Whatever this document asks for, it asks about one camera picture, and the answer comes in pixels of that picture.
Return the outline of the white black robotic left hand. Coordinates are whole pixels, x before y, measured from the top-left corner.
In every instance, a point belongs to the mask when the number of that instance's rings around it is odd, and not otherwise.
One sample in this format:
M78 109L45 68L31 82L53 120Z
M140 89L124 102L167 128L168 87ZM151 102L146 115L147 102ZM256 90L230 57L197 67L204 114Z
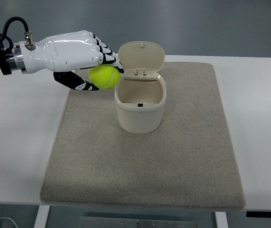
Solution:
M79 91L97 91L98 87L82 79L74 70L110 65L124 72L118 56L94 33L86 30L47 37L30 48L20 41L14 45L12 57L7 62L11 70L21 70L24 74L48 69L57 82Z

